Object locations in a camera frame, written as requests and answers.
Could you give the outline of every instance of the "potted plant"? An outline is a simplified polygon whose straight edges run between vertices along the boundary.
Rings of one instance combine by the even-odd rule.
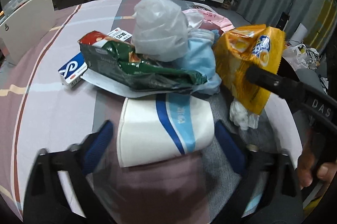
[[[232,7],[232,1],[234,1],[235,3],[237,3],[237,0],[224,0],[222,7],[225,8],[226,10],[229,10]]]

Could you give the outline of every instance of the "white paper box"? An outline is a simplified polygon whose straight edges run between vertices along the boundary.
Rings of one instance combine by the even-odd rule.
[[[59,69],[62,83],[69,88],[74,87],[87,68],[82,53],[78,53]]]
[[[209,102],[176,93],[126,98],[118,126],[121,167],[142,165],[203,149],[214,137]]]
[[[24,54],[55,25],[52,0],[29,0],[0,25],[0,50],[17,65]]]

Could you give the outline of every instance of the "bed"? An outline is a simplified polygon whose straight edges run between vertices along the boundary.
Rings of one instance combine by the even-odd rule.
[[[27,179],[39,149],[65,150],[97,131],[106,119],[113,121],[117,131],[124,98],[85,81],[67,90],[57,71],[79,52],[77,41],[86,33],[108,33],[117,27],[132,33],[135,21],[131,16],[139,1],[97,0],[55,11],[56,25],[38,45],[17,66],[5,61],[0,68],[0,193],[20,219]],[[174,2],[182,10],[198,5],[224,12],[199,3]],[[221,14],[235,27],[248,24],[233,11]],[[280,103],[275,97],[268,102],[269,112],[262,112],[258,129],[239,130],[228,118],[232,99],[225,89],[207,98],[214,121],[221,119],[246,143],[276,152],[280,148],[279,128],[285,121],[275,123],[280,114],[290,120],[287,126],[296,133],[286,104],[285,112],[273,111],[273,103]],[[60,173],[60,177],[72,210],[82,215],[67,174]],[[118,223],[206,224],[226,203],[240,176],[232,171],[216,140],[208,148],[183,157],[122,169],[114,137],[97,170],[87,179]],[[263,182],[262,176],[246,214],[255,209]]]

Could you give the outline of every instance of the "snack bag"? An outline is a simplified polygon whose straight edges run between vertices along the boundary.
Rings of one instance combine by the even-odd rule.
[[[224,33],[213,47],[216,72],[222,83],[244,107],[260,114],[270,92],[249,83],[246,70],[251,64],[277,73],[284,49],[284,32],[266,25],[239,27]]]
[[[194,85],[207,81],[201,73],[162,67],[132,44],[92,31],[79,40],[88,68],[135,90],[192,93]]]

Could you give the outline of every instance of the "logo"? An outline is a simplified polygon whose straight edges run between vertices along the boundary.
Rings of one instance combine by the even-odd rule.
[[[193,8],[193,9],[200,9],[200,10],[204,10],[204,11],[209,11],[209,12],[211,12],[210,9],[207,9],[206,7],[200,6],[200,5],[193,5],[192,8]]]
[[[256,42],[255,47],[252,50],[252,54],[255,54],[256,56],[260,57],[260,53],[262,51],[270,51],[270,37],[269,36],[260,36],[258,41]]]
[[[256,42],[255,47],[252,50],[252,54],[256,55],[260,61],[260,64],[265,67],[269,62],[269,51],[270,51],[270,37],[260,36]]]
[[[68,73],[75,71],[77,66],[78,64],[76,61],[70,61],[64,70],[60,70],[60,74],[63,75],[64,78],[67,78]]]

